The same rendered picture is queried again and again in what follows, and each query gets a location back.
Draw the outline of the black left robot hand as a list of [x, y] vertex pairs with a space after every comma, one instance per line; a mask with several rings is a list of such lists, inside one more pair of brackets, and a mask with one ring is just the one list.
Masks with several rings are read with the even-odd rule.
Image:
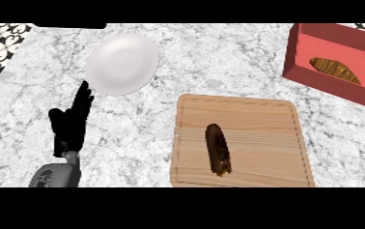
[[49, 110], [55, 133], [55, 157], [62, 157], [62, 154], [70, 151], [80, 152], [83, 148], [93, 99], [89, 82], [83, 81], [71, 107], [65, 111], [58, 108]]

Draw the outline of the golden brown croissant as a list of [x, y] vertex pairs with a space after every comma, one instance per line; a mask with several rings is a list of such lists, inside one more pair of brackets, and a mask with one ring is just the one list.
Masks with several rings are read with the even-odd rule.
[[336, 78], [345, 81], [361, 84], [358, 76], [352, 72], [348, 65], [345, 65], [340, 61], [325, 58], [312, 58], [309, 63], [319, 72], [333, 75]]

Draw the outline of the wooden cutting board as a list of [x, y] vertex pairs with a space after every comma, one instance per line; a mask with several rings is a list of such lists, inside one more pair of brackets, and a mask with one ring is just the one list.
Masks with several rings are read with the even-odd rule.
[[[206, 129], [223, 130], [232, 171], [212, 171]], [[181, 96], [173, 186], [314, 186], [297, 108], [287, 100]]]

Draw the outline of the white oval plate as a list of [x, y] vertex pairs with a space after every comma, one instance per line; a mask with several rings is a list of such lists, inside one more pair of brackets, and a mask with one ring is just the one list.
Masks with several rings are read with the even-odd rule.
[[158, 66], [158, 47], [152, 40], [133, 33], [107, 39], [92, 51], [86, 80], [102, 94], [123, 96], [148, 83]]

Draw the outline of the red cardboard box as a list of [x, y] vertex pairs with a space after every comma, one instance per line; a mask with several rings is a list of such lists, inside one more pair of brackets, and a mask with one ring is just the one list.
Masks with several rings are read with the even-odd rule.
[[[361, 84], [319, 72], [312, 58], [340, 61]], [[365, 105], [365, 31], [337, 23], [296, 23], [290, 30], [282, 76]]]

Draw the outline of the black and white patterned cloth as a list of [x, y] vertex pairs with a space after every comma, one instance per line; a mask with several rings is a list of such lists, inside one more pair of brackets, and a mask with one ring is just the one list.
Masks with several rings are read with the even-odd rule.
[[0, 72], [16, 54], [30, 30], [27, 23], [0, 23]]

